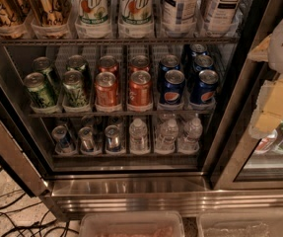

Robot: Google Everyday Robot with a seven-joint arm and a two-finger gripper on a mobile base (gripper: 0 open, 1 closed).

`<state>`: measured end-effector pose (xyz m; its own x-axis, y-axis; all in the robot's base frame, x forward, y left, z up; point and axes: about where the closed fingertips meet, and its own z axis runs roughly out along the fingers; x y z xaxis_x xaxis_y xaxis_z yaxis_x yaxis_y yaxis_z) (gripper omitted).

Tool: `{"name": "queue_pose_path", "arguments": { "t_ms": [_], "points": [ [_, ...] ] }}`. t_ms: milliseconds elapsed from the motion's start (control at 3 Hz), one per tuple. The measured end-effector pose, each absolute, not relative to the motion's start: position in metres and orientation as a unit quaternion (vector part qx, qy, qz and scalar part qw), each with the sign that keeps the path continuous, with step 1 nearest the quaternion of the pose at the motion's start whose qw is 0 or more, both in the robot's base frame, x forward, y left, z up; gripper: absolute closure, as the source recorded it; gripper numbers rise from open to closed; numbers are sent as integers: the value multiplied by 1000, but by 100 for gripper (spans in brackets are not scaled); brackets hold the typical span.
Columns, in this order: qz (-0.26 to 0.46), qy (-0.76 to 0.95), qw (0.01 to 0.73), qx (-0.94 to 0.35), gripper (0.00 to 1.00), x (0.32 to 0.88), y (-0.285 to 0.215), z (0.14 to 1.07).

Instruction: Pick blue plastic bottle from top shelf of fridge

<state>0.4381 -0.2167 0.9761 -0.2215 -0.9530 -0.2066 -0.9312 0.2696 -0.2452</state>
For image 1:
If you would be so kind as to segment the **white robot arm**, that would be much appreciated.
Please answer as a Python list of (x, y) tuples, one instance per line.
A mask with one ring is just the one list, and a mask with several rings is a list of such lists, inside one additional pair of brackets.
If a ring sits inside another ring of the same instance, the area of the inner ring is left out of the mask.
[(249, 54), (252, 61), (264, 61), (281, 77), (275, 81), (265, 80), (256, 100), (248, 133), (260, 139), (272, 132), (283, 119), (283, 19)]

